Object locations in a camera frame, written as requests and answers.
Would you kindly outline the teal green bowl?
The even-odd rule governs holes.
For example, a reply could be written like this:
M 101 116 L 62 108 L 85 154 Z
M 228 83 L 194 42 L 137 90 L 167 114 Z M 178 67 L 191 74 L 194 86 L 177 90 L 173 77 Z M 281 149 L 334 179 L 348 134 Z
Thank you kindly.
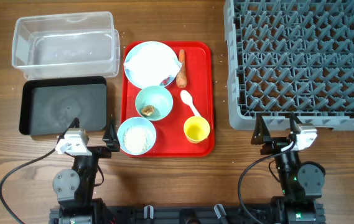
M 141 114 L 141 109 L 147 105 L 155 107 L 153 115 L 145 117 Z M 174 105 L 173 97 L 169 90 L 162 86 L 149 86 L 142 89 L 136 97 L 136 111 L 143 118 L 150 121 L 159 121 L 169 115 Z

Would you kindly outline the white rice pile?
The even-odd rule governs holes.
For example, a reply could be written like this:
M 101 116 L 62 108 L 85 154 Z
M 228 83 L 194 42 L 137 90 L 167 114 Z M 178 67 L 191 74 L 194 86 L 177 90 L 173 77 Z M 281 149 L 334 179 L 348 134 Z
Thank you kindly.
M 123 145 L 132 155 L 144 154 L 150 147 L 147 131 L 141 127 L 128 128 L 123 134 Z

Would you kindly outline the brown food scrap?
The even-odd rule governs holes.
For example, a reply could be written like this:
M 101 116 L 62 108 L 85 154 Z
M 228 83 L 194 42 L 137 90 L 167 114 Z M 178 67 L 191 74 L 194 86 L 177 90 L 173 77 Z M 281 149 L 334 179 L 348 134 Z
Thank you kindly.
M 145 117 L 153 115 L 155 112 L 155 107 L 152 105 L 147 105 L 141 109 L 141 114 Z

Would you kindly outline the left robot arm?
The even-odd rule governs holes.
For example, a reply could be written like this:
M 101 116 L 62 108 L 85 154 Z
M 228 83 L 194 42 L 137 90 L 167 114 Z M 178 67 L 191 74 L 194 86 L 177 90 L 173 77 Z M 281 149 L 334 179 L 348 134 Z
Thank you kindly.
M 58 154 L 73 157 L 70 169 L 61 170 L 53 179 L 59 209 L 50 211 L 49 223 L 116 223 L 116 216 L 101 198 L 93 198 L 93 190 L 99 186 L 96 174 L 102 173 L 98 161 L 110 159 L 120 150 L 114 120 L 108 121 L 103 135 L 104 146 L 89 146 L 89 137 L 75 118 L 59 136 L 55 150 Z

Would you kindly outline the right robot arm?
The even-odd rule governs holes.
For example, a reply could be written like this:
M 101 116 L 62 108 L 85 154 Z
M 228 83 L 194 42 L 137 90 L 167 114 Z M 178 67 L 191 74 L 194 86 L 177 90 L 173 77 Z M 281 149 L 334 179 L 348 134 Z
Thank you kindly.
M 281 197 L 273 197 L 263 223 L 322 223 L 324 216 L 316 200 L 322 197 L 325 169 L 318 163 L 299 159 L 299 152 L 307 149 L 317 138 L 317 129 L 303 123 L 295 114 L 289 115 L 290 133 L 286 137 L 271 137 L 262 116 L 256 118 L 251 144 L 261 145 L 260 153 L 274 159 L 282 189 Z

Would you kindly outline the orange carrot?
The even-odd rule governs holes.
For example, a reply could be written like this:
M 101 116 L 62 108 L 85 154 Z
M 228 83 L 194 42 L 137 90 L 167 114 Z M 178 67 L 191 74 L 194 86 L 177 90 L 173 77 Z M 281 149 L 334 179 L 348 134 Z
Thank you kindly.
M 187 75 L 185 71 L 185 51 L 183 49 L 179 51 L 179 62 L 181 68 L 176 76 L 176 84 L 179 88 L 185 88 L 187 86 Z

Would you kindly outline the yellow plastic cup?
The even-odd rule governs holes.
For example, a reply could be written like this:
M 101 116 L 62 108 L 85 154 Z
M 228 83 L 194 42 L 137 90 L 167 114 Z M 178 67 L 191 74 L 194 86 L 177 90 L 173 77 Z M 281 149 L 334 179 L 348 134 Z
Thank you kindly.
M 198 144 L 210 134 L 209 122 L 201 116 L 192 116 L 184 123 L 184 134 L 191 143 Z

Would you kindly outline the light blue bowl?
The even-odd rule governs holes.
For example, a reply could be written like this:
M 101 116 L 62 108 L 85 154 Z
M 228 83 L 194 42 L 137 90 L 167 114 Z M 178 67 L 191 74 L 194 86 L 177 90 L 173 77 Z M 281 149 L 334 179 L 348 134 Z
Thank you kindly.
M 117 132 L 117 137 L 119 138 L 121 149 L 125 153 L 132 155 L 124 149 L 124 145 L 123 145 L 123 134 L 128 128 L 131 128 L 131 127 L 141 127 L 147 131 L 147 135 L 149 136 L 149 142 L 150 142 L 150 147 L 147 152 L 149 152 L 151 150 L 151 148 L 156 143 L 157 133 L 156 133 L 156 129 L 155 129 L 154 125 L 149 120 L 142 118 L 142 117 L 129 118 L 126 121 L 124 121 L 121 124 L 121 126 L 119 127 L 118 132 Z

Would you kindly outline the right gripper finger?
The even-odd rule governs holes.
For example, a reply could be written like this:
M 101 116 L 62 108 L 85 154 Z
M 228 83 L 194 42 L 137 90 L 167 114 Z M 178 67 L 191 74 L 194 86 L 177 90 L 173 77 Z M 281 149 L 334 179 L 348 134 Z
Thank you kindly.
M 251 138 L 252 145 L 262 145 L 272 142 L 271 134 L 266 126 L 266 123 L 261 115 L 256 118 L 256 124 Z
M 290 113 L 289 114 L 289 125 L 290 125 L 290 130 L 292 133 L 297 134 L 298 128 L 297 125 L 301 124 L 302 122 L 300 119 L 295 115 L 295 113 Z

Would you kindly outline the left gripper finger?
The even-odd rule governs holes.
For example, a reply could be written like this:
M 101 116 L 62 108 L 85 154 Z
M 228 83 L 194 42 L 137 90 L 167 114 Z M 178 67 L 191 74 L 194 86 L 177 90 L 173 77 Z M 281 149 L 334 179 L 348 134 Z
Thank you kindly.
M 71 131 L 72 129 L 79 128 L 79 127 L 80 127 L 80 120 L 78 118 L 74 118 L 74 120 L 67 128 L 67 131 Z
M 103 142 L 106 144 L 106 147 L 111 151 L 111 152 L 119 152 L 120 151 L 120 143 L 119 139 L 117 137 L 117 133 L 115 130 L 115 125 L 114 125 L 114 119 L 111 118 L 106 127 L 105 127 L 105 133 L 103 135 Z

